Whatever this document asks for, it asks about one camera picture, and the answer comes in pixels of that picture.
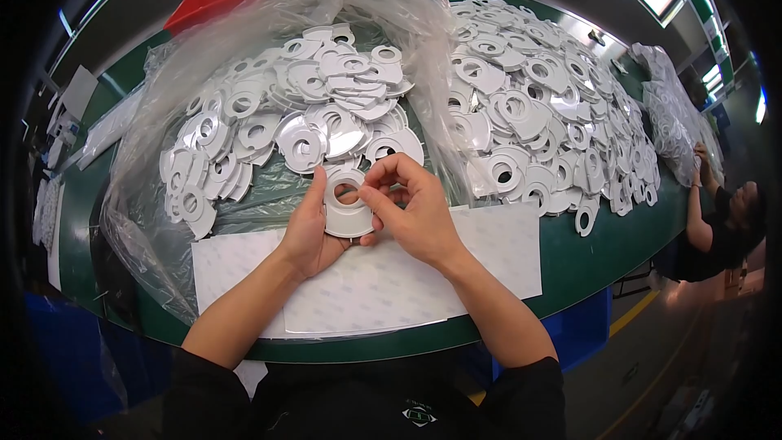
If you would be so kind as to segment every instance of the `yellow floor line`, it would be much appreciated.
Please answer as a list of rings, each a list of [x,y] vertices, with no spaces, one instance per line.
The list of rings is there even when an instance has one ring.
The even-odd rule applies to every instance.
[[[703,306],[701,306],[698,309],[698,312],[695,314],[695,318],[692,320],[692,323],[690,323],[690,327],[687,330],[687,333],[684,334],[684,338],[679,342],[679,346],[676,350],[673,351],[670,358],[668,359],[668,362],[666,362],[666,365],[662,367],[662,370],[657,374],[657,376],[654,378],[654,380],[651,382],[649,386],[644,390],[644,392],[638,396],[638,399],[635,400],[635,403],[630,405],[630,408],[627,408],[627,411],[625,411],[619,418],[616,419],[616,421],[608,427],[608,430],[604,431],[602,435],[597,437],[595,440],[602,440],[606,436],[608,436],[609,433],[611,433],[614,428],[619,426],[620,423],[624,421],[625,418],[627,418],[630,413],[640,404],[641,401],[644,400],[644,398],[649,394],[649,392],[657,385],[657,383],[660,381],[660,378],[662,378],[663,374],[666,373],[668,370],[668,367],[671,367],[671,364],[673,363],[673,360],[679,355],[679,351],[684,346],[684,343],[688,340],[690,337],[690,333],[692,333],[692,330],[695,328],[695,324],[698,322],[698,318],[701,317],[701,311],[703,310]]]
[[[475,394],[471,394],[467,397],[470,398],[470,401],[475,403],[475,406],[481,406],[483,398],[486,397],[486,391],[476,392]]]
[[[614,336],[617,331],[627,326],[630,321],[638,316],[638,313],[643,311],[645,307],[649,306],[649,303],[651,303],[658,294],[660,294],[659,290],[653,290],[649,292],[649,294],[645,295],[644,298],[638,302],[638,304],[630,308],[630,311],[624,313],[619,319],[611,323],[611,328],[608,328],[608,337],[610,338]]]

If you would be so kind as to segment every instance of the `table surface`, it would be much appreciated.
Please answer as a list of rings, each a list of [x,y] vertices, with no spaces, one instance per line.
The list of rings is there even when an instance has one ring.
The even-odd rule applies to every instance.
[[[532,0],[506,0],[526,5],[541,19],[559,21],[564,15]],[[99,78],[87,106],[74,150],[81,148],[90,126],[123,95],[144,79],[147,49],[170,39],[162,31],[115,63]],[[626,55],[621,62],[630,71],[617,76],[627,92],[640,99],[640,83],[646,74]],[[63,174],[64,196],[60,219],[60,283],[65,296],[96,314],[103,312],[90,256],[88,220],[95,197],[107,177],[116,147],[107,150],[86,170],[75,165]],[[540,269],[543,294],[525,303],[540,318],[572,306],[609,286],[649,259],[684,229],[687,216],[686,190],[661,163],[661,186],[654,207],[636,205],[624,217],[611,213],[601,200],[601,210],[592,233],[582,238],[575,231],[575,217],[565,213],[540,219]],[[147,336],[181,345],[189,327],[165,311],[138,286],[139,311]],[[112,322],[127,325],[110,310]],[[331,341],[258,340],[247,358],[289,363],[334,363],[387,359],[432,352],[464,345],[479,339],[469,316],[448,319],[423,327],[368,337]]]

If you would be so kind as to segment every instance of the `hand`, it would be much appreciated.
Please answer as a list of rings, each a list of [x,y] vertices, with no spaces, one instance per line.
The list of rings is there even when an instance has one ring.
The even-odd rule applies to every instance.
[[[708,182],[712,177],[712,166],[709,163],[709,152],[706,151],[706,146],[700,141],[695,143],[693,152],[695,152],[695,156],[701,159],[701,172],[698,178],[698,183],[701,185],[701,179]]]
[[[391,190],[399,183],[400,188]],[[442,272],[467,249],[456,233],[440,181],[404,153],[378,160],[367,172],[358,195],[375,215],[376,231],[387,227],[410,255]],[[407,204],[404,210],[396,202]]]
[[[295,270],[299,281],[313,277],[321,270],[336,262],[336,259],[350,246],[350,240],[333,237],[324,233],[326,214],[323,212],[323,193],[326,190],[326,171],[315,167],[315,173],[309,190],[299,207],[291,214],[286,235],[275,252]],[[357,200],[356,192],[348,192],[338,199],[344,204]],[[376,242],[374,234],[366,234],[360,239],[361,246],[372,246]]]

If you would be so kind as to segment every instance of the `woman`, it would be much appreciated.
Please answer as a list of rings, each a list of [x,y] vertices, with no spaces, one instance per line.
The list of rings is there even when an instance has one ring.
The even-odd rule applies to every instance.
[[[391,191],[396,184],[402,187]],[[325,171],[316,167],[279,247],[193,324],[174,360],[163,436],[564,439],[562,371],[546,329],[464,247],[439,180],[404,153],[378,160],[357,196],[375,214],[375,230],[385,227],[402,249],[450,281],[505,370],[477,407],[419,357],[269,363],[250,402],[231,371],[298,285],[349,249],[348,240],[324,233],[325,188]],[[364,246],[375,242],[374,234],[360,239]]]
[[[658,274],[689,282],[740,266],[766,235],[766,196],[758,184],[747,182],[731,196],[714,179],[706,147],[696,143],[694,151],[701,168],[690,188],[687,227],[651,259]],[[706,216],[701,187],[714,200],[715,211]]]

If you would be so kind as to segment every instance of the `black shirt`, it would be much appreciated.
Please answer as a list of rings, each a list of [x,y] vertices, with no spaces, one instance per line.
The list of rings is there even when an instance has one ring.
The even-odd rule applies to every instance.
[[[677,279],[698,282],[714,277],[724,269],[741,265],[745,256],[745,236],[726,226],[730,215],[730,193],[718,188],[714,194],[715,211],[703,217],[712,227],[712,247],[703,252],[692,246],[687,232],[679,235],[675,274]]]
[[[436,374],[373,364],[283,366],[304,369],[293,379],[269,367],[250,401],[232,371],[179,351],[163,437],[565,438],[562,371],[552,357],[504,370],[480,406]]]

